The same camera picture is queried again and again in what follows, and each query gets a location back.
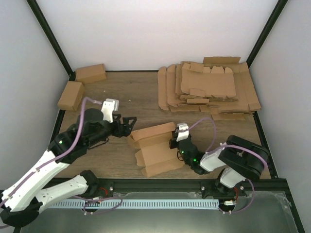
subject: cardboard box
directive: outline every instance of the cardboard box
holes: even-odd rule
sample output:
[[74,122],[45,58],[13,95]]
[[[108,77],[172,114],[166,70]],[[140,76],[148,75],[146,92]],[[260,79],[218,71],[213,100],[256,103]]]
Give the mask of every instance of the cardboard box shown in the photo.
[[144,167],[141,172],[145,177],[152,177],[162,172],[181,168],[184,162],[177,159],[177,149],[170,149],[169,141],[174,122],[150,128],[132,131],[127,137],[128,143],[140,149],[136,154],[137,165]]
[[105,80],[106,70],[104,64],[83,67],[76,70],[76,81],[81,83],[94,83]]
[[205,67],[220,66],[232,69],[236,86],[237,101],[210,101],[209,106],[218,107],[221,113],[246,113],[261,109],[256,91],[252,82],[247,63],[239,63],[239,57],[205,57]]
[[182,65],[181,91],[186,94],[228,99],[236,97],[233,71],[229,67],[204,66],[199,63]]
[[62,110],[76,111],[84,93],[82,83],[68,81],[57,106]]

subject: cardboard piece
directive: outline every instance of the cardboard piece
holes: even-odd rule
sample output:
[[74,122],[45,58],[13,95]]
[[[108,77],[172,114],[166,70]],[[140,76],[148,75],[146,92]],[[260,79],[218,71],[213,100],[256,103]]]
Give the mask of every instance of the cardboard piece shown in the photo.
[[57,106],[61,110],[76,111],[84,93],[82,83],[68,81]]
[[200,110],[199,105],[185,105],[185,106],[178,106],[172,107],[170,106],[171,112],[198,112]]
[[167,88],[167,104],[172,107],[178,107],[185,104],[185,100],[181,100],[175,93],[176,88],[176,65],[171,65],[166,70],[166,88]]
[[209,103],[209,99],[187,99],[187,103]]
[[187,99],[197,99],[199,98],[198,96],[193,96],[193,95],[181,95],[180,99],[181,100],[187,100]]
[[76,81],[81,83],[94,83],[105,80],[106,70],[104,64],[83,67],[76,70]]
[[157,83],[158,83],[158,104],[163,110],[168,111],[169,106],[167,104],[166,96],[166,67],[161,67],[157,73]]
[[162,172],[181,168],[184,162],[177,159],[177,149],[170,149],[169,141],[174,122],[150,128],[132,131],[127,137],[129,144],[140,149],[136,154],[137,165],[142,166],[141,172],[145,177],[152,177]]
[[183,93],[181,91],[181,64],[177,64],[176,66],[176,86],[175,93],[178,96],[181,96]]
[[234,98],[236,90],[233,71],[229,67],[204,67],[203,64],[199,66],[193,62],[190,64],[184,63],[182,66],[181,91],[186,94],[208,98]]
[[212,67],[214,65],[222,65],[232,69],[234,72],[234,81],[236,86],[237,101],[210,101],[209,106],[218,107],[219,113],[246,113],[261,109],[256,91],[249,73],[247,63],[234,63],[238,58],[232,57],[207,57],[204,58],[204,66]]

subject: robotic arm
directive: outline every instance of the robotic arm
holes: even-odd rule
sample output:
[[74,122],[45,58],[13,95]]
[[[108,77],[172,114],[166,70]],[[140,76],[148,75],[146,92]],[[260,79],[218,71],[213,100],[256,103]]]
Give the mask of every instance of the robotic arm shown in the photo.
[[[263,161],[267,161],[269,157],[269,151],[266,148],[231,135],[216,150],[201,152],[191,142],[189,131],[185,131],[187,129],[186,123],[178,124],[170,140],[170,148],[177,148],[177,156],[180,154],[185,164],[200,175],[208,174],[218,167],[229,166],[222,170],[213,186],[205,187],[203,198],[218,197],[225,200],[226,205],[226,200],[231,200],[236,195],[233,188],[238,183],[245,179],[254,181],[260,178],[264,170]],[[227,206],[222,209],[232,210]]]
[[[98,146],[100,142],[107,143],[109,136],[123,137],[131,133],[136,117],[123,117],[121,123],[121,115],[113,114],[118,106],[118,100],[106,99],[102,110],[87,109],[82,133],[74,149],[65,157],[37,169],[71,147],[77,135],[80,116],[77,123],[56,136],[39,161],[19,181],[0,194],[0,202],[8,199],[2,206],[4,210],[0,213],[3,223],[14,227],[26,226],[42,211],[61,200],[74,195],[90,197],[97,191],[98,180],[90,170],[83,171],[71,180],[53,187],[44,188],[44,186],[77,158],[85,155],[87,150]],[[19,189],[10,197],[10,193],[16,187]]]

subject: wooden floor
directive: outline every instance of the wooden floor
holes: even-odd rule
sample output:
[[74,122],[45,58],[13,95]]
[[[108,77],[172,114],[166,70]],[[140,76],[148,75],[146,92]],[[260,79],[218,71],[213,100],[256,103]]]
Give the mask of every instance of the wooden floor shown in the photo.
[[[208,116],[200,112],[177,112],[160,110],[157,99],[156,72],[111,72],[107,80],[85,85],[85,96],[94,100],[106,98],[120,101],[118,113],[123,117],[137,117],[134,130],[174,121],[176,124],[186,122],[192,125],[197,120]],[[99,105],[87,103],[86,108],[100,108]],[[65,131],[76,122],[78,111],[66,111],[60,132]],[[252,116],[248,120],[216,121],[217,138],[214,148],[225,142],[231,134],[260,144],[259,136]],[[212,141],[213,127],[204,121],[191,130],[192,141],[199,150],[205,151]],[[83,170],[90,169],[99,178],[143,178],[136,164],[135,149],[131,148],[126,138],[110,137],[109,143],[88,151],[71,166],[58,174],[58,177],[73,177]],[[204,179],[217,178],[221,169],[208,175],[200,176],[189,166],[154,176],[168,179]],[[270,178],[269,171],[264,171],[262,178]]]

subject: black metal frame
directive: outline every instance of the black metal frame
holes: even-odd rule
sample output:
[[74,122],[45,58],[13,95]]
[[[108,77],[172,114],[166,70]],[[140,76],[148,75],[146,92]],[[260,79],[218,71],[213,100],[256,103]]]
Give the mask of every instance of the black metal frame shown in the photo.
[[[265,27],[263,28],[254,48],[252,49],[248,59],[247,64],[250,67],[258,54],[261,46],[263,45],[265,39],[267,38],[269,32],[273,28],[277,18],[281,14],[283,8],[285,7],[288,0],[279,0],[271,13]],[[42,11],[40,10],[39,5],[37,4],[36,0],[27,0],[29,6],[31,7],[34,15],[36,16],[39,24],[41,25],[43,31],[45,32],[48,40],[50,41],[52,47],[54,48],[59,60],[63,64],[65,70],[67,71],[69,75],[69,80],[75,79],[75,73],[72,71],[64,53],[62,52],[52,30],[50,29]],[[157,72],[156,70],[150,70],[150,71],[143,71],[143,72]],[[57,134],[59,133],[63,117],[64,117],[65,111],[60,110],[56,124],[52,133],[53,140]],[[254,113],[254,120],[257,127],[257,131],[259,134],[259,138],[261,141],[261,144],[269,149],[267,140],[265,138],[260,119],[258,116],[258,113]],[[291,211],[294,216],[298,231],[300,233],[304,233],[304,229],[302,226],[302,223],[300,221],[296,206],[294,204],[294,200],[292,198],[291,192],[289,190],[288,184],[286,179],[280,179],[278,178],[276,167],[274,165],[272,157],[269,157],[268,160],[269,165],[269,171],[272,179],[261,179],[257,182],[254,182],[254,187],[257,191],[283,191],[286,194],[287,199],[291,203]],[[55,185],[57,183],[61,183],[68,180],[68,178],[54,178],[49,183],[49,185]],[[175,192],[201,192],[201,187],[205,183],[212,183],[215,182],[214,179],[208,179],[208,180],[174,180],[174,179],[168,179],[168,180],[158,180],[158,179],[100,179],[100,182],[102,184],[108,184],[113,187],[113,192],[122,192],[122,193],[128,193],[128,192],[163,192],[163,191],[175,191]],[[250,191],[251,187],[248,182],[244,182],[243,186],[245,188],[245,191]],[[14,233],[19,233],[20,229],[15,228]]]

